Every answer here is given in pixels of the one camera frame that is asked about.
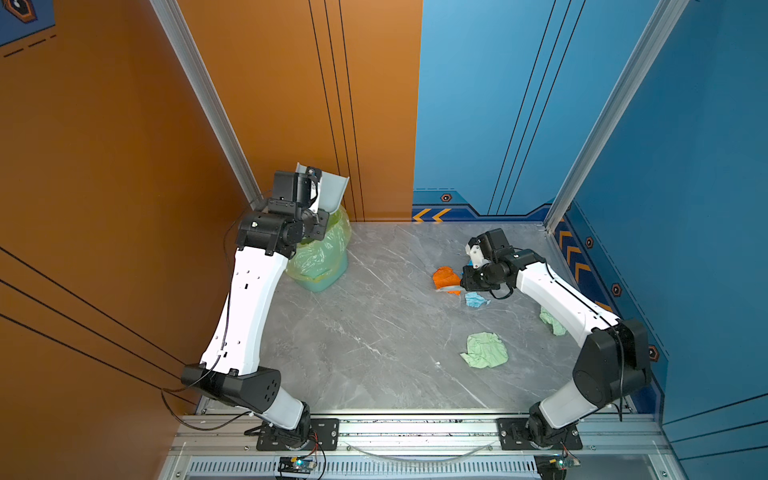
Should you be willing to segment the teal dustpan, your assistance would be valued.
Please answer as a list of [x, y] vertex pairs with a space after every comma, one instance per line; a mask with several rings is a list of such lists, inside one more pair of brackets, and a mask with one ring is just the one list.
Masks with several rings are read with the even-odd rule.
[[349, 178], [324, 172], [317, 167], [309, 167], [301, 163], [298, 163], [296, 166], [296, 172], [300, 174], [308, 175], [310, 170], [320, 174], [317, 186], [311, 188], [310, 210], [314, 213], [317, 213], [319, 210], [329, 214], [335, 213], [341, 206]]

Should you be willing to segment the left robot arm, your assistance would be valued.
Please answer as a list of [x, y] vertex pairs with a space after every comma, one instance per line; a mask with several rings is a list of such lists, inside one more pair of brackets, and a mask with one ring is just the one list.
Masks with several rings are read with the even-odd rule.
[[240, 221], [230, 286], [214, 335], [201, 360], [181, 374], [187, 389], [264, 423], [278, 442], [301, 448], [311, 436], [309, 406], [281, 385], [278, 370], [260, 363], [261, 339], [279, 280], [298, 245], [321, 240], [348, 180], [316, 167], [274, 175], [271, 196]]

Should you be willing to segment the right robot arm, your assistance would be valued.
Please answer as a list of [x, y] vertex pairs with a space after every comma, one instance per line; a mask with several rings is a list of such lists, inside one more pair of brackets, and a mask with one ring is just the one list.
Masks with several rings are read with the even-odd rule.
[[637, 320], [622, 320], [562, 280], [531, 250], [484, 253], [468, 245], [461, 286], [494, 293], [503, 285], [535, 300], [580, 347], [571, 380], [529, 410], [527, 437], [538, 448], [560, 446], [583, 418], [651, 382], [648, 332]]

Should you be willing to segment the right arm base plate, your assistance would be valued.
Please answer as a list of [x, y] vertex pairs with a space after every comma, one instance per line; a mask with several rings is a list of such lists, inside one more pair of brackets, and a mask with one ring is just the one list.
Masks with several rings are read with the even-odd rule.
[[583, 448], [581, 436], [575, 424], [554, 429], [538, 418], [499, 418], [496, 420], [496, 427], [503, 450], [565, 448], [578, 451]]

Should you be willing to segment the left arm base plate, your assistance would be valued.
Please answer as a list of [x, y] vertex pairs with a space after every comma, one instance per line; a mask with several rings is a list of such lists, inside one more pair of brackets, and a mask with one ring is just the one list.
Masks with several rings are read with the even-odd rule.
[[318, 441], [324, 451], [335, 451], [338, 447], [339, 435], [339, 418], [312, 417], [308, 421], [302, 421], [294, 430], [265, 426], [258, 436], [256, 448], [264, 452], [308, 451], [312, 450], [315, 447], [315, 441]]

